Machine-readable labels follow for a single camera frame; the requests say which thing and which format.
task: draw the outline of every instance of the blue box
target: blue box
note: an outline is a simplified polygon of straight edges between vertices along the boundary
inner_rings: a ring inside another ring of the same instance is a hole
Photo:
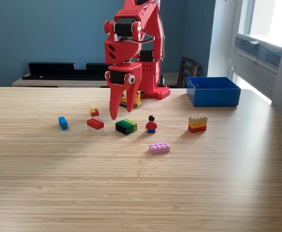
[[[187,94],[194,106],[237,106],[241,88],[227,77],[188,77]]]

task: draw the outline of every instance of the yellow lego part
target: yellow lego part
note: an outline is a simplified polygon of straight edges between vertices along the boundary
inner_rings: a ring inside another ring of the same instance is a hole
[[[94,113],[94,112],[95,112],[95,108],[94,108],[93,105],[91,105],[91,106],[89,107],[89,111],[90,111],[91,113]]]
[[[197,124],[201,122],[207,122],[208,117],[205,114],[200,114],[200,115],[193,115],[189,117],[189,122],[191,124]]]
[[[201,122],[201,123],[188,123],[188,125],[189,125],[189,127],[191,128],[191,129],[195,129],[195,128],[200,128],[200,127],[206,127],[207,126],[207,124],[208,124],[208,122]]]
[[[122,97],[122,102],[127,103],[127,97],[126,97],[126,96],[123,96],[123,97]]]

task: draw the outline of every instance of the lego minifigure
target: lego minifigure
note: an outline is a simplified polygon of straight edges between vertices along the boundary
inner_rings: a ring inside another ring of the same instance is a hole
[[[148,133],[155,133],[157,129],[157,124],[155,123],[155,117],[149,116],[149,122],[146,124],[145,129]]]

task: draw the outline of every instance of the stacked lego bricks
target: stacked lego bricks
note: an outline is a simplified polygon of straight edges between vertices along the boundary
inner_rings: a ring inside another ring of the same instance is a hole
[[[89,111],[92,117],[99,116],[99,111],[93,105],[89,107]]]
[[[133,121],[128,120],[128,119],[124,119],[124,120],[119,121],[115,124],[115,129],[118,132],[123,133],[124,135],[129,135],[129,134],[137,131],[137,124]]]
[[[207,130],[208,117],[204,114],[189,117],[188,130],[192,133]]]

